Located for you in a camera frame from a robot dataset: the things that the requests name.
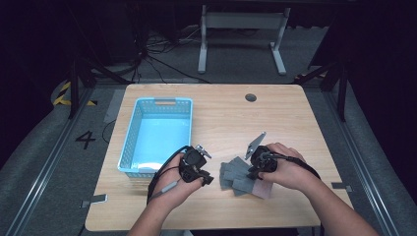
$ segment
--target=blue plastic basket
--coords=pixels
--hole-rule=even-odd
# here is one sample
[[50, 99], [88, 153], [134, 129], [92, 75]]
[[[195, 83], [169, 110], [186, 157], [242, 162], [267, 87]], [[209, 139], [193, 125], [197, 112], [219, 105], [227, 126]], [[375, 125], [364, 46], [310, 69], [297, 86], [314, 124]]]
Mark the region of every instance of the blue plastic basket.
[[133, 178], [151, 178], [177, 149], [191, 144], [193, 100], [138, 98], [118, 169]]

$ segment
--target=number 4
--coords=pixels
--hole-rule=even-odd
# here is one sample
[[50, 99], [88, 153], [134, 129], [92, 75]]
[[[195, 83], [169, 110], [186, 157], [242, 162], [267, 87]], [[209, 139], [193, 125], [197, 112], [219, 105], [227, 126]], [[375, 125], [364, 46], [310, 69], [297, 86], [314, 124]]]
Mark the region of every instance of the number 4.
[[91, 136], [92, 136], [92, 132], [91, 131], [87, 131], [85, 134], [79, 136], [76, 139], [76, 142], [86, 142], [84, 144], [84, 149], [87, 149], [87, 147], [89, 146], [89, 142], [95, 141], [95, 139], [92, 139]]

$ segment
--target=hole in table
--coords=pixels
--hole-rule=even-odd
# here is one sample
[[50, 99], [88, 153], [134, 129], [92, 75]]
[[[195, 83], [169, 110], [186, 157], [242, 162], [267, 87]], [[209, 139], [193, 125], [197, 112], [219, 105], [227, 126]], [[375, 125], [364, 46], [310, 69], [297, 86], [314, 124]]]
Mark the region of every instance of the hole in table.
[[254, 102], [257, 100], [257, 97], [254, 94], [248, 93], [245, 95], [247, 101]]

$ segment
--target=motion capture device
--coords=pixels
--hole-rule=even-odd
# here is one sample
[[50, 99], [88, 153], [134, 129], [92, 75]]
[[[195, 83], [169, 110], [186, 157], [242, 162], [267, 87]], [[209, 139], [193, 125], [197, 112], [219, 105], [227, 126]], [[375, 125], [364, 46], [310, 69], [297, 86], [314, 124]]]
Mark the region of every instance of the motion capture device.
[[[171, 160], [183, 150], [185, 151], [185, 153], [184, 153], [183, 157], [181, 157], [179, 165], [164, 170], [165, 167], [171, 162]], [[165, 161], [165, 163], [159, 168], [159, 170], [153, 175], [153, 178], [150, 181], [149, 186], [148, 186], [147, 204], [150, 202], [150, 200], [168, 192], [169, 190], [171, 190], [175, 186], [177, 186], [179, 180], [168, 184], [167, 186], [162, 188], [162, 190], [160, 192], [152, 195], [153, 190], [154, 190], [159, 178], [166, 171], [168, 171], [172, 168], [178, 168], [181, 179], [183, 179], [186, 183], [191, 183], [194, 180], [203, 177], [202, 186], [209, 185], [214, 178], [209, 176], [209, 173], [202, 169], [202, 167], [207, 163], [207, 161], [205, 159], [205, 156], [208, 157], [208, 158], [211, 158], [211, 156], [200, 145], [197, 145], [196, 148], [191, 147], [191, 146], [184, 146], [184, 147], [179, 148], [177, 151], [175, 151]]]
[[260, 172], [273, 172], [278, 168], [278, 159], [285, 159], [287, 161], [294, 162], [304, 169], [310, 171], [316, 177], [320, 179], [319, 173], [311, 167], [309, 164], [301, 160], [300, 158], [283, 155], [281, 153], [272, 152], [267, 146], [261, 146], [261, 141], [264, 139], [266, 132], [262, 132], [256, 139], [254, 139], [249, 145], [246, 152], [246, 158], [251, 158], [252, 166], [248, 169], [247, 175], [250, 179], [262, 179], [259, 177]]

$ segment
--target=metal frame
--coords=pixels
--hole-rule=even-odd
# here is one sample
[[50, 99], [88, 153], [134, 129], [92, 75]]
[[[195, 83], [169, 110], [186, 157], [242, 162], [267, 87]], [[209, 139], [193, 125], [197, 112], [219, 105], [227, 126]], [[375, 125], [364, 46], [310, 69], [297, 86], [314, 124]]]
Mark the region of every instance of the metal frame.
[[198, 72], [206, 72], [208, 55], [207, 29], [269, 29], [278, 30], [275, 42], [270, 43], [273, 59], [279, 75], [286, 75], [286, 70], [279, 53], [279, 45], [288, 21], [290, 8], [285, 8], [283, 13], [225, 13], [208, 12], [207, 6], [202, 9], [202, 46], [200, 49], [200, 59]]

